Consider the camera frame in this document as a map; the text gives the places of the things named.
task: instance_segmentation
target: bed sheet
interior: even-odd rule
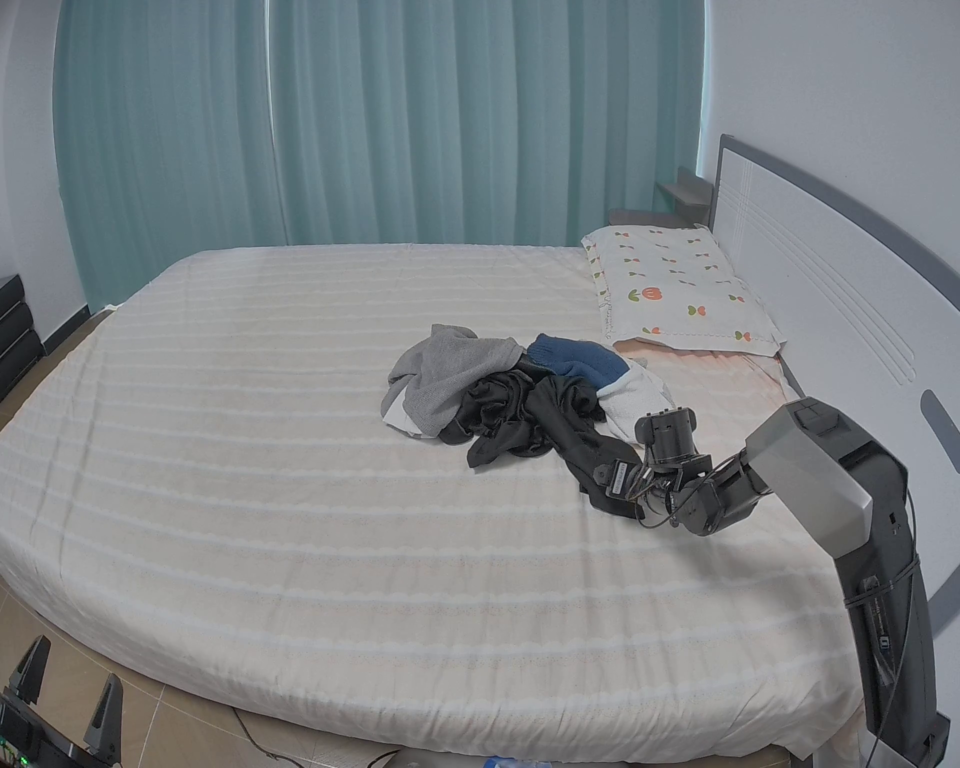
[[[344,735],[644,762],[830,738],[862,697],[852,634],[792,515],[643,530],[556,454],[472,470],[399,435],[386,374],[436,322],[601,330],[580,249],[184,259],[0,434],[0,573],[133,669]],[[749,358],[643,354],[718,458],[784,401]]]

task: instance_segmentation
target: striped bed sheet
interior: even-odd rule
[[[832,561],[776,498],[708,539],[590,508],[556,454],[467,467],[379,402],[432,323],[600,340],[580,249],[203,252],[0,433],[0,575],[95,650],[313,728],[466,755],[806,756],[862,699]],[[772,361],[631,349],[716,459]]]

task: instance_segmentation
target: white headboard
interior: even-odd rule
[[[804,394],[906,464],[930,620],[943,629],[960,612],[960,275],[835,187],[728,135],[710,228],[786,336]]]

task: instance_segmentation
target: wall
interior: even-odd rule
[[[0,0],[0,276],[46,339],[86,304],[60,203],[53,66],[60,0]]]
[[[707,19],[707,178],[720,134],[732,133],[839,187],[960,271],[960,3],[708,0]],[[960,540],[960,519],[942,535]],[[960,620],[935,649],[938,706],[957,723]],[[945,764],[960,764],[958,742]]]

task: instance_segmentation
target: floral pillowcase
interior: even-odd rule
[[[609,343],[780,350],[783,337],[708,229],[603,227],[582,242]]]

